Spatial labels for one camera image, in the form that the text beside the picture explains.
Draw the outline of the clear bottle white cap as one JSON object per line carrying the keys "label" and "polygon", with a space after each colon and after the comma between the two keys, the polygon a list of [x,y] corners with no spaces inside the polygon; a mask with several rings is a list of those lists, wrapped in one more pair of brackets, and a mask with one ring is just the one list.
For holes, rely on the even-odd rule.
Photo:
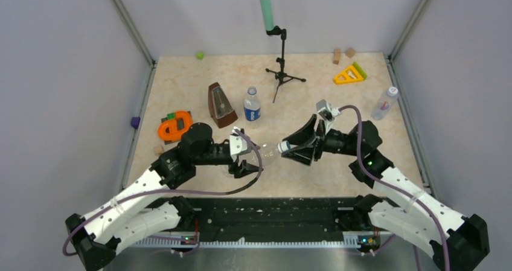
{"label": "clear bottle white cap", "polygon": [[[270,166],[280,157],[277,145],[273,142],[264,142],[261,145],[257,145],[257,148],[261,156],[261,165],[263,167],[263,170],[267,169],[268,166]],[[256,153],[253,150],[251,150],[251,152],[248,154],[240,156],[240,160],[242,159],[244,159],[249,164],[259,166],[259,160],[257,158]],[[234,178],[234,175],[230,174],[228,171],[228,165],[222,165],[221,170],[225,176]]]}

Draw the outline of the clear Pepsi plastic bottle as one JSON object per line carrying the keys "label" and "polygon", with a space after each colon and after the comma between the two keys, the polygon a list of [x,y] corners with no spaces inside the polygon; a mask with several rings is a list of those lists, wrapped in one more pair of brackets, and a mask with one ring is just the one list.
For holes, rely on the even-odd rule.
{"label": "clear Pepsi plastic bottle", "polygon": [[243,99],[244,115],[250,122],[258,120],[261,116],[261,103],[257,93],[257,88],[250,86]]}

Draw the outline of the white Pocari Sweat cap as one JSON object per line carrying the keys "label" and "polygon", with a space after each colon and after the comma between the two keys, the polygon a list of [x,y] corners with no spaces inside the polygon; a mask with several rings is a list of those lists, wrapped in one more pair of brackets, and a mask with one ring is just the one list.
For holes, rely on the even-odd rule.
{"label": "white Pocari Sweat cap", "polygon": [[281,141],[277,144],[277,149],[280,153],[284,153],[291,149],[289,141]]}

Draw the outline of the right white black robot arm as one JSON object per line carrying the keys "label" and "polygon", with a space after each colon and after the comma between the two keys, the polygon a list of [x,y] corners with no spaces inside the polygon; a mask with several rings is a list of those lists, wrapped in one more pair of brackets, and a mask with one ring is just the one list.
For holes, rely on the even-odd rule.
{"label": "right white black robot arm", "polygon": [[371,121],[359,120],[350,133],[329,129],[315,114],[306,125],[277,145],[282,158],[304,165],[324,152],[355,156],[353,176],[384,194],[362,197],[354,222],[362,230],[384,229],[430,256],[440,270],[475,270],[489,254],[487,224],[477,214],[465,216],[450,209],[411,182],[378,146],[382,143]]}

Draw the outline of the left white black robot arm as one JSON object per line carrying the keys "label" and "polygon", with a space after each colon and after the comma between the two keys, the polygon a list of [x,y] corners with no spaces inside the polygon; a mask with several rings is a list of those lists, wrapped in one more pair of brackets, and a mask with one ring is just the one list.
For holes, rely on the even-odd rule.
{"label": "left white black robot arm", "polygon": [[180,186],[202,165],[226,165],[236,179],[263,171],[258,146],[243,129],[234,127],[228,139],[215,143],[208,124],[194,123],[177,146],[159,155],[126,189],[85,215],[69,216],[63,254],[78,256],[86,270],[100,270],[153,234],[190,229],[194,210]]}

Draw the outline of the clear bottle red label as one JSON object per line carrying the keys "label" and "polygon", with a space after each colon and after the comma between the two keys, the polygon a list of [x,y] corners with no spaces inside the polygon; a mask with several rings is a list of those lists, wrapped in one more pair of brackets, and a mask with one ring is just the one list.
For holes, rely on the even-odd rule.
{"label": "clear bottle red label", "polygon": [[374,106],[373,111],[371,113],[371,117],[374,120],[382,120],[392,106],[397,102],[399,97],[399,91],[395,86],[389,87],[387,90],[385,90],[381,97],[378,99],[377,104]]}

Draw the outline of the brown wooden metronome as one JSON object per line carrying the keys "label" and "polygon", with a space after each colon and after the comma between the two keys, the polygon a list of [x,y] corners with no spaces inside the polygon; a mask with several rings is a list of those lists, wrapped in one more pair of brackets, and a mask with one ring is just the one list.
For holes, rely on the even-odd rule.
{"label": "brown wooden metronome", "polygon": [[238,119],[238,115],[218,82],[208,87],[208,108],[213,121],[220,129]]}

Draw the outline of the black tripod stand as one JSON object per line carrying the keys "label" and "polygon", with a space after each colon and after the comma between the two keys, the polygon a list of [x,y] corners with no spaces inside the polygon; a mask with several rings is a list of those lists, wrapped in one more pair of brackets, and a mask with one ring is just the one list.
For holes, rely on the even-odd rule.
{"label": "black tripod stand", "polygon": [[305,83],[307,80],[305,78],[299,78],[299,77],[289,75],[288,73],[285,72],[285,65],[286,65],[285,45],[286,45],[286,40],[287,40],[287,30],[285,28],[280,28],[279,26],[276,25],[276,26],[274,26],[274,28],[272,30],[266,31],[266,33],[268,36],[279,36],[281,39],[281,55],[276,58],[276,62],[280,66],[279,70],[273,71],[269,68],[265,69],[266,72],[273,73],[275,76],[275,79],[278,81],[278,84],[275,89],[274,97],[272,100],[272,102],[274,103],[277,98],[279,88],[282,85],[284,85],[285,83],[288,83],[292,80],[298,80],[303,83]]}

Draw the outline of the yellow plastic toy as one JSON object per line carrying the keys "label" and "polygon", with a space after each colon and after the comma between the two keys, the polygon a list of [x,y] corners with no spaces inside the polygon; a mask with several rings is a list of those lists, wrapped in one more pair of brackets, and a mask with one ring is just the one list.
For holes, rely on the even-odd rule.
{"label": "yellow plastic toy", "polygon": [[353,65],[348,66],[333,78],[335,84],[349,84],[364,81]]}

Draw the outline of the small wooden cube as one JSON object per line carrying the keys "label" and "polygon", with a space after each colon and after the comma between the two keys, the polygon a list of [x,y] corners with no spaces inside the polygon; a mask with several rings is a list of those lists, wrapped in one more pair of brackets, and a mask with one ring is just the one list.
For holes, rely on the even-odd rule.
{"label": "small wooden cube", "polygon": [[165,152],[165,149],[162,145],[157,145],[153,148],[153,152],[155,155],[159,156]]}

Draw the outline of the green cylinder stick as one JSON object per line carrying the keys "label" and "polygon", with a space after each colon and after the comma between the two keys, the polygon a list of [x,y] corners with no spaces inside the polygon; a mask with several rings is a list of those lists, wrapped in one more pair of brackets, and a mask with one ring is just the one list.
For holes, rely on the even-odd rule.
{"label": "green cylinder stick", "polygon": [[361,77],[365,80],[367,78],[366,72],[362,69],[362,67],[357,63],[353,62],[352,64],[354,68],[357,70],[357,72],[361,75]]}

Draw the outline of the tall wooden block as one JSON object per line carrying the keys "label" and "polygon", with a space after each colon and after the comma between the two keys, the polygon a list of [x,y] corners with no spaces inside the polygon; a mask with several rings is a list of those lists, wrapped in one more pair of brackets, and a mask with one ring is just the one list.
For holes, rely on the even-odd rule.
{"label": "tall wooden block", "polygon": [[338,65],[342,56],[342,51],[340,48],[335,48],[333,51],[333,64]]}

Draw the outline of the purple block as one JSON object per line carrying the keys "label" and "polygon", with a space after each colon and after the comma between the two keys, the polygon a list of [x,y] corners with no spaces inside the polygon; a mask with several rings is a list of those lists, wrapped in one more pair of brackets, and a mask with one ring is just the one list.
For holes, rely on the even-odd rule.
{"label": "purple block", "polygon": [[130,126],[135,130],[139,129],[139,125],[141,122],[141,118],[139,116],[134,116],[130,119]]}

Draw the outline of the green ball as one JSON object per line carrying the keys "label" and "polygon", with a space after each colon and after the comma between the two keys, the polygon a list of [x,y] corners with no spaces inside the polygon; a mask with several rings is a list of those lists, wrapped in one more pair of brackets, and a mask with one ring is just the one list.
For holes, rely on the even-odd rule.
{"label": "green ball", "polygon": [[198,60],[203,60],[203,58],[205,57],[204,53],[203,52],[197,52],[196,53],[196,58]]}

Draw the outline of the mint green microphone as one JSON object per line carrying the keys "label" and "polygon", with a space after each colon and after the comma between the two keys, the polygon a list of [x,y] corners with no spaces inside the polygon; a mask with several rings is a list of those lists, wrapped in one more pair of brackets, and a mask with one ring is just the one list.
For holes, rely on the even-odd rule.
{"label": "mint green microphone", "polygon": [[274,17],[272,11],[271,0],[259,0],[261,12],[263,15],[263,22],[266,31],[272,31],[274,29]]}

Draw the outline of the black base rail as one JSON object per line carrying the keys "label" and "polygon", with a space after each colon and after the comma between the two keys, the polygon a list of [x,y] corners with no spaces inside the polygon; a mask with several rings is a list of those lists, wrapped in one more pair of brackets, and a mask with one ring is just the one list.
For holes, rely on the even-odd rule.
{"label": "black base rail", "polygon": [[206,244],[241,238],[248,243],[337,242],[350,231],[383,231],[363,214],[362,201],[362,196],[170,199],[187,210],[171,232],[190,233]]}

